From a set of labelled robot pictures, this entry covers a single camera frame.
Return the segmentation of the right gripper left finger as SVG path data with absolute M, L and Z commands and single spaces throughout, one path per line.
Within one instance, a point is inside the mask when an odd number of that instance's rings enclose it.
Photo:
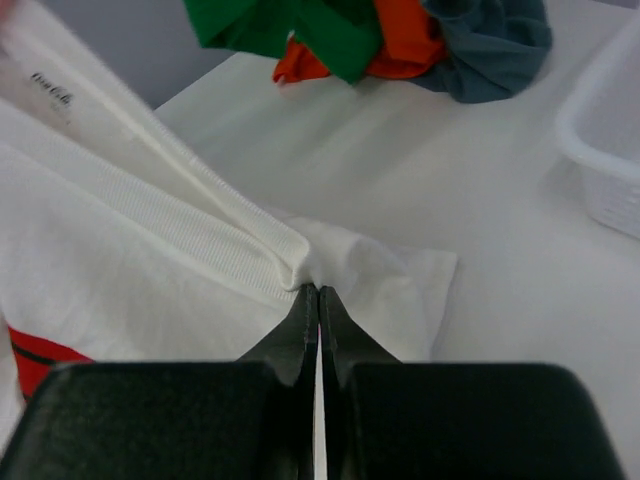
M 67 363 L 38 387 L 5 479 L 310 479 L 318 292 L 235 361 Z

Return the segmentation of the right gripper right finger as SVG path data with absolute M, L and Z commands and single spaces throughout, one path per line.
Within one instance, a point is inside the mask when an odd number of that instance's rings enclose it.
M 404 363 L 319 293 L 331 479 L 620 479 L 589 392 L 542 363 Z

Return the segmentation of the white t shirt red print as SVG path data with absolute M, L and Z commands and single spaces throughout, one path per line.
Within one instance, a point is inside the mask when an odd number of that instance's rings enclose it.
M 1 434 L 51 366 L 236 359 L 306 283 L 422 361 L 457 258 L 243 197 L 47 8 L 1 27 Z

